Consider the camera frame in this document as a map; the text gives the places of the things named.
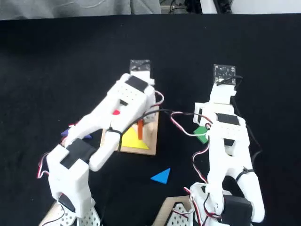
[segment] gray fabric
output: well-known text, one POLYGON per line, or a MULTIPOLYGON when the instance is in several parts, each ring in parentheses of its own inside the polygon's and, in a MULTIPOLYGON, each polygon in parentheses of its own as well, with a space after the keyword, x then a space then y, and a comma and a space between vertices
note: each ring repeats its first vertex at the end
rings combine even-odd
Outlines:
POLYGON ((0 0, 0 20, 160 13, 159 0, 0 0))

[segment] green block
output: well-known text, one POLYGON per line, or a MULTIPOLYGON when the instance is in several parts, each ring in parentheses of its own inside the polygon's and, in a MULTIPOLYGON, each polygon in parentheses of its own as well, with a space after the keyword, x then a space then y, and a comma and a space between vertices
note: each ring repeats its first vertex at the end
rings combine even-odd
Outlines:
MULTIPOLYGON (((207 129, 205 126, 200 126, 198 127, 195 131, 193 131, 194 134, 203 134, 203 133, 206 133, 207 132, 207 129)), ((203 143, 207 143, 208 140, 206 139, 206 135, 203 135, 203 136, 197 136, 197 138, 203 143)))

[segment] black table surface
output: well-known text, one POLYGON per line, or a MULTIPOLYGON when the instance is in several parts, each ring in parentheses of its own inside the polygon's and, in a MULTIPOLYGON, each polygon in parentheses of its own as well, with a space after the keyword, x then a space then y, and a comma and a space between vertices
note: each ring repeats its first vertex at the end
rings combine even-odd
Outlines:
MULTIPOLYGON (((0 22, 1 225, 41 221, 54 201, 47 176, 35 178, 41 155, 105 97, 128 72, 130 59, 150 59, 156 89, 166 98, 163 107, 187 112, 208 101, 213 64, 235 65, 244 77, 237 105, 263 148, 254 166, 266 209, 262 224, 298 224, 300 28, 301 15, 0 22)), ((179 121, 196 128, 190 116, 179 121)), ((100 132, 93 135, 98 146, 100 132)), ((190 158, 202 148, 161 114, 156 156, 115 153, 90 173, 105 225, 152 224, 166 197, 185 195, 182 187, 199 181, 190 158), (150 180, 168 167, 167 185, 150 180)), ((257 150, 253 142, 250 149, 257 150)), ((197 164, 206 175, 208 155, 197 164)))

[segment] orange stick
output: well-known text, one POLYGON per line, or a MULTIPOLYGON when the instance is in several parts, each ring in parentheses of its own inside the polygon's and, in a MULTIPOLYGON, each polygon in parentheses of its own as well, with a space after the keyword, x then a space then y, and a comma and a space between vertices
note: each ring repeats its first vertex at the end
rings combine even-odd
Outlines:
POLYGON ((138 139, 142 140, 143 138, 143 119, 138 121, 138 139))

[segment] circuit board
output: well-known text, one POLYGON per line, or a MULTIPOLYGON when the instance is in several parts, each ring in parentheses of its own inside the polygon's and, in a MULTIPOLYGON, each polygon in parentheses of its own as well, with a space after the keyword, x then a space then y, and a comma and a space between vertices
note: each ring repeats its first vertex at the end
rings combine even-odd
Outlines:
MULTIPOLYGON (((236 76, 236 68, 231 65, 214 65, 214 83, 219 83, 224 79, 236 76)), ((236 80, 230 79, 224 84, 236 85, 236 80)))

